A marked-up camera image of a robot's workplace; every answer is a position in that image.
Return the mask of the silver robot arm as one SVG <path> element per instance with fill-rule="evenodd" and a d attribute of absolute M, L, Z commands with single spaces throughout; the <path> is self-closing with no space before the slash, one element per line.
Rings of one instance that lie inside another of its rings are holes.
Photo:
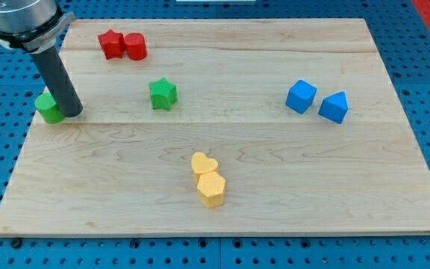
<path fill-rule="evenodd" d="M 75 20 L 56 0 L 0 0 L 0 44 L 38 54 L 53 47 Z"/>

